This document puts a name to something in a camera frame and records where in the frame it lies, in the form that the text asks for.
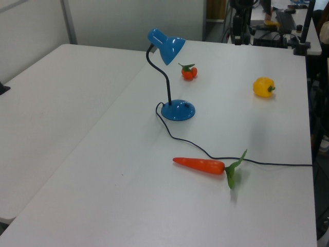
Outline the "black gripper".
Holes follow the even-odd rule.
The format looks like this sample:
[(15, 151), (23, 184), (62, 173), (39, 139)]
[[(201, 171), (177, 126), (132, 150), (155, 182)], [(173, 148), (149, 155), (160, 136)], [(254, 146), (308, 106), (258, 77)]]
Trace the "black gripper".
[(235, 16), (232, 21), (232, 43), (235, 43), (235, 37), (237, 32), (237, 43), (242, 43), (242, 24), (243, 19), (241, 16), (244, 15), (246, 9), (246, 1), (245, 0), (230, 0), (230, 7), (235, 10)]

